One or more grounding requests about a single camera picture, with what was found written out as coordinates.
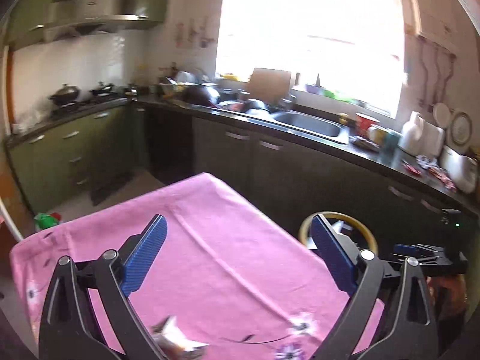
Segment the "silver snack wrapper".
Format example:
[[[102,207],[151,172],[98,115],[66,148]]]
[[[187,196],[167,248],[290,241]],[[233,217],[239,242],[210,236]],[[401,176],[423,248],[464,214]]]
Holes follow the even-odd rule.
[[[152,326],[151,336],[170,359],[201,359],[209,346],[189,339],[177,326],[176,315],[169,315]]]

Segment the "large black wok on counter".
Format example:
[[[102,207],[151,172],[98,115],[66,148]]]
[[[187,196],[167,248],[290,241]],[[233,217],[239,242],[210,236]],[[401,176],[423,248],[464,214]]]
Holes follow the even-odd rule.
[[[221,101],[220,93],[211,86],[191,85],[182,91],[183,102],[203,107],[217,107]]]

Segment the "red cup on counter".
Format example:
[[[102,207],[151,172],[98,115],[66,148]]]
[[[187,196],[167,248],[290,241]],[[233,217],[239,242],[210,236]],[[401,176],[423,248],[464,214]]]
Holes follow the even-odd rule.
[[[355,114],[355,128],[359,136],[367,138],[368,129],[372,125],[380,125],[380,121],[372,116],[363,113],[357,112]]]

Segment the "black wok with lid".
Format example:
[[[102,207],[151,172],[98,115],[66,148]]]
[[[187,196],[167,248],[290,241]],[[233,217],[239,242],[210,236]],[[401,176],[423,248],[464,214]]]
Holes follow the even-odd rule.
[[[79,94],[80,89],[77,86],[63,84],[63,87],[52,94],[49,99],[57,107],[64,107],[70,103],[76,102]]]

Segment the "wooden cutting board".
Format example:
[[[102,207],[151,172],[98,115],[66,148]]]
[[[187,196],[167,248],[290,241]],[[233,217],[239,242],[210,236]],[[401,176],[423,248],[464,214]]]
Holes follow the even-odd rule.
[[[255,67],[247,83],[247,98],[275,105],[281,99],[289,97],[290,88],[290,72]]]

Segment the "green lower kitchen cabinets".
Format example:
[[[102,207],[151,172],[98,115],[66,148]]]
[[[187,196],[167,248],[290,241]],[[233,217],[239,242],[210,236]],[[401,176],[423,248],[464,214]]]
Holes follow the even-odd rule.
[[[83,192],[100,202],[146,167],[145,108],[127,100],[68,115],[6,142],[16,182],[33,214]]]

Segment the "steel kitchen sink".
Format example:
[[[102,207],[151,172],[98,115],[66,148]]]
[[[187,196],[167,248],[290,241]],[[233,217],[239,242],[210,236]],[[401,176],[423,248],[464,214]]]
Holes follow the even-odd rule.
[[[271,119],[280,125],[288,126],[302,133],[310,133],[342,145],[349,143],[348,127],[327,119],[297,111],[278,111],[271,114]]]

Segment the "black frying pan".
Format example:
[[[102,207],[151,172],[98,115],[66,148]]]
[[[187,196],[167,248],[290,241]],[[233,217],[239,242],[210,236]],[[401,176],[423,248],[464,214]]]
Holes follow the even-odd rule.
[[[116,86],[113,83],[100,81],[97,86],[90,91],[93,97],[108,96],[116,93]]]

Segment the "white plastic jug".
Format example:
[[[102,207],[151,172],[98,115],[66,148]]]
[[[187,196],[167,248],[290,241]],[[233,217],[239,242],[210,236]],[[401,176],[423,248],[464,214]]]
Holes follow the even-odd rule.
[[[427,122],[419,112],[413,111],[403,125],[398,147],[414,157],[424,155],[437,158],[443,147],[444,130]]]

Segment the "dark cabinets under sink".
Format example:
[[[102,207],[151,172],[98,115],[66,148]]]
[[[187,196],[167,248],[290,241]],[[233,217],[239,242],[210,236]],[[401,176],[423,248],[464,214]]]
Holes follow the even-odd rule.
[[[394,244],[455,246],[479,261],[479,209],[402,156],[363,155],[347,145],[247,116],[141,101],[151,171],[164,183],[207,172],[288,233],[304,218],[337,211],[365,224],[382,254]]]

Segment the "steel range hood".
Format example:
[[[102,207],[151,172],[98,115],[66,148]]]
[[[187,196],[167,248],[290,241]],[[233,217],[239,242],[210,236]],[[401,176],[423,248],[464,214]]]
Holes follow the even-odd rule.
[[[167,0],[28,0],[25,33],[47,41],[74,34],[151,29],[164,22]]]

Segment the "green plastic bag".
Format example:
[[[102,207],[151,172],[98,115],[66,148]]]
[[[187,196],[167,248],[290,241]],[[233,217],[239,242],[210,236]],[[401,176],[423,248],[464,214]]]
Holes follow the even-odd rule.
[[[58,212],[52,212],[50,214],[38,213],[34,217],[34,222],[36,230],[42,231],[60,224],[62,222],[62,216]]]

